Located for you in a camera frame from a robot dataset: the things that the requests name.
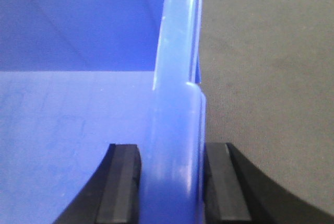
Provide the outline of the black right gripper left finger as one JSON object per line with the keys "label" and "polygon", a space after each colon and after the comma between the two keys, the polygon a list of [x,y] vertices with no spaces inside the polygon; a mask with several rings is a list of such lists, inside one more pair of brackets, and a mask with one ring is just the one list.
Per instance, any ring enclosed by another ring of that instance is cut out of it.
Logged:
{"label": "black right gripper left finger", "polygon": [[140,176],[138,146],[110,144],[94,174],[55,223],[138,223]]}

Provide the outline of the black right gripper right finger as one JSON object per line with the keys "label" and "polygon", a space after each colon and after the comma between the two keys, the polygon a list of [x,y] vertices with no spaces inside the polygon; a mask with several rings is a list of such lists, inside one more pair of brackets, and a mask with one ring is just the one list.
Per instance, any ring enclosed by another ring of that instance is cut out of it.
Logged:
{"label": "black right gripper right finger", "polygon": [[333,223],[333,216],[292,194],[231,143],[206,143],[207,223]]}

